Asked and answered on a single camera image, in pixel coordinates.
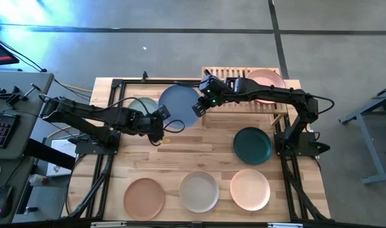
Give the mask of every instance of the desk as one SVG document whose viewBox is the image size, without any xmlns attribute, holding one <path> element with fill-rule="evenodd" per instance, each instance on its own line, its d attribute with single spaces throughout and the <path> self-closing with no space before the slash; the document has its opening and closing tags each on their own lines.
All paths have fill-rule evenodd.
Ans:
<svg viewBox="0 0 386 228">
<path fill-rule="evenodd" d="M 0 71 L 0 88 L 6 89 L 6 92 L 11 92 L 13 86 L 17 86 L 21 93 L 26 93 L 35 84 L 41 89 L 41 93 L 47 94 L 49 87 L 53 81 L 54 75 L 51 73 L 30 73 L 30 72 L 3 72 Z M 39 98 L 39 91 L 33 91 L 28 95 L 28 101 L 19 101 L 15 104 L 18 110 L 26 111 L 34 115 L 40 113 L 43 102 Z M 9 109 L 6 106 L 6 101 L 0 99 L 0 111 Z M 26 113 L 16 113 L 21 115 L 20 123 L 17 126 L 13 137 L 11 137 L 8 147 L 0 149 L 1 159 L 15 159 L 19 158 L 27 145 L 33 131 L 37 117 Z"/>
<path fill-rule="evenodd" d="M 108 103 L 112 78 L 97 78 L 91 103 L 105 107 Z M 299 88 L 298 80 L 286 80 L 288 87 Z M 125 97 L 150 97 L 158 100 L 163 89 L 169 85 L 127 85 Z M 290 120 L 297 115 L 295 109 L 287 107 Z M 123 208 L 123 195 L 136 179 L 149 177 L 158 181 L 165 190 L 166 199 L 162 211 L 153 220 L 162 221 L 224 221 L 224 222 L 286 222 L 289 210 L 283 183 L 280 159 L 273 153 L 262 165 L 247 165 L 233 153 L 234 135 L 244 127 L 259 127 L 271 138 L 275 131 L 269 115 L 253 113 L 207 113 L 191 128 L 180 134 L 165 133 L 170 142 L 159 147 L 151 146 L 147 137 L 122 135 L 119 153 L 115 156 L 106 202 L 104 220 L 132 220 Z M 327 200 L 321 174 L 311 158 L 299 159 L 301 179 L 305 192 L 320 212 L 329 217 Z M 87 155 L 75 168 L 70 182 L 68 205 L 73 211 L 90 189 L 95 155 Z M 232 200 L 229 184 L 233 175 L 243 168 L 259 170 L 270 182 L 271 196 L 268 204 L 256 212 L 239 208 Z M 182 179 L 191 171 L 209 172 L 220 187 L 220 199 L 216 206 L 206 213 L 193 213 L 185 209 L 178 195 Z M 95 200 L 94 213 L 100 199 Z M 294 195 L 299 212 L 297 196 Z"/>
<path fill-rule="evenodd" d="M 6 92 L 11 92 L 13 86 L 17 86 L 22 93 L 26 93 L 31 88 L 31 83 L 34 83 L 46 94 L 53 77 L 54 75 L 51 73 L 0 72 L 0 88 L 6 89 Z M 33 91 L 28 96 L 28 101 L 19 101 L 15 107 L 18 110 L 38 115 L 42 106 L 42 101 L 38 98 L 38 93 L 38 91 Z M 0 100 L 0 111 L 5 109 L 8 109 L 5 100 Z M 2 168 L 0 174 L 0 187 L 5 185 L 8 177 L 22 159 L 22 154 L 26 148 L 31 132 L 33 131 L 35 121 L 37 120 L 36 117 L 29 114 L 17 114 L 21 115 L 21 118 L 15 134 L 11 138 L 8 147 L 6 149 L 0 149 L 0 166 Z M 33 163 L 34 158 L 25 157 L 22 164 L 9 181 L 9 184 L 14 187 L 13 209 L 7 217 L 0 219 L 0 224 L 7 224 L 13 220 L 13 216 L 15 215 L 16 208 L 27 183 L 28 175 L 33 167 Z"/>
</svg>

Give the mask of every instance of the wooden tabletop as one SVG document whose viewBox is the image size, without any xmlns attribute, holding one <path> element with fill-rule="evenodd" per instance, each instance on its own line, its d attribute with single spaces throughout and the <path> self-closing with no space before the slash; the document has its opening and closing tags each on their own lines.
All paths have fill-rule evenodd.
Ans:
<svg viewBox="0 0 386 228">
<path fill-rule="evenodd" d="M 97 78 L 91 103 L 105 107 L 108 103 L 112 78 Z M 286 80 L 287 87 L 300 88 L 298 80 Z M 169 85 L 127 85 L 125 97 L 150 97 L 158 100 Z M 296 118 L 296 111 L 288 106 L 290 121 Z M 261 165 L 247 165 L 233 152 L 234 135 L 244 127 L 259 127 L 271 138 L 274 127 L 268 115 L 246 113 L 208 113 L 182 133 L 165 133 L 164 143 L 151 146 L 147 137 L 121 137 L 119 153 L 115 156 L 111 172 L 104 220 L 132 220 L 124 210 L 123 196 L 127 187 L 135 180 L 148 177 L 158 181 L 165 190 L 166 199 L 162 211 L 153 220 L 166 221 L 224 221 L 224 222 L 286 222 L 289 211 L 283 183 L 280 159 L 272 157 Z M 83 200 L 90 189 L 96 155 L 87 155 L 75 168 L 71 178 L 68 206 L 70 211 Z M 327 199 L 318 166 L 314 160 L 299 157 L 302 184 L 311 201 L 322 214 L 329 217 Z M 244 168 L 259 170 L 269 180 L 271 195 L 268 204 L 261 210 L 248 212 L 238 207 L 232 200 L 229 186 L 233 175 Z M 204 170 L 217 181 L 220 198 L 216 206 L 206 213 L 193 213 L 185 209 L 179 199 L 182 179 L 191 171 Z M 299 206 L 294 195 L 296 210 Z M 100 199 L 97 193 L 96 204 Z"/>
</svg>

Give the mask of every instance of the concrete floor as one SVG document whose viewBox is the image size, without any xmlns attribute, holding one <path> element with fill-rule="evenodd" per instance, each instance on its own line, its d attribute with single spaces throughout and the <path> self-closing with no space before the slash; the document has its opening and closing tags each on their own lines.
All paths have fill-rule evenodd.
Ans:
<svg viewBox="0 0 386 228">
<path fill-rule="evenodd" d="M 275 0 L 286 30 L 386 30 L 386 1 Z M 0 1 L 0 23 L 99 28 L 272 29 L 267 0 Z M 199 77 L 202 66 L 280 67 L 273 34 L 137 34 L 0 31 L 0 38 L 54 73 L 63 83 L 92 89 L 96 77 Z M 312 125 L 331 150 L 321 155 L 332 218 L 386 226 L 386 182 L 375 174 L 356 123 L 338 118 L 386 87 L 386 36 L 282 35 L 290 79 L 336 106 Z M 34 71 L 23 63 L 8 67 Z M 81 101 L 58 85 L 50 95 Z M 320 102 L 320 108 L 326 103 Z M 55 131 L 37 122 L 32 137 Z M 381 154 L 386 166 L 386 154 Z M 49 195 L 49 203 L 39 194 Z M 59 217 L 62 188 L 36 189 L 29 206 L 41 212 L 15 221 Z"/>
</svg>

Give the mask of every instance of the computer mouse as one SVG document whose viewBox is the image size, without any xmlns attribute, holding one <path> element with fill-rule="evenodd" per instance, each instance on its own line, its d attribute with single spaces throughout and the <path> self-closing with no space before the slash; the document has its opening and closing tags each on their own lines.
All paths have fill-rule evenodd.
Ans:
<svg viewBox="0 0 386 228">
<path fill-rule="evenodd" d="M 0 187 L 0 219 L 10 214 L 13 202 L 13 187 L 4 185 Z"/>
</svg>

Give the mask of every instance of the keyboard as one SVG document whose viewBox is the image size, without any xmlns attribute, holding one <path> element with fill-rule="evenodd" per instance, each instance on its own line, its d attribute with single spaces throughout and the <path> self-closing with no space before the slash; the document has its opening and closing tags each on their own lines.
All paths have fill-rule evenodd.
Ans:
<svg viewBox="0 0 386 228">
<path fill-rule="evenodd" d="M 20 121 L 20 115 L 0 113 L 0 148 L 8 146 L 11 136 L 15 132 L 15 127 Z"/>
</svg>

